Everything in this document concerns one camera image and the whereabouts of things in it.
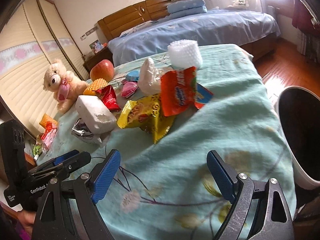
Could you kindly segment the person's left hand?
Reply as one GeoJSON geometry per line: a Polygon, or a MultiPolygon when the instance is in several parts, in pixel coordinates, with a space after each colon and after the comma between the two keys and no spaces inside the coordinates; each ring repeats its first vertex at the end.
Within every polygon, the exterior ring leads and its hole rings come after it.
{"type": "Polygon", "coordinates": [[[31,235],[33,231],[33,226],[35,223],[36,212],[21,210],[17,213],[17,218],[22,224],[25,231],[31,235]]]}

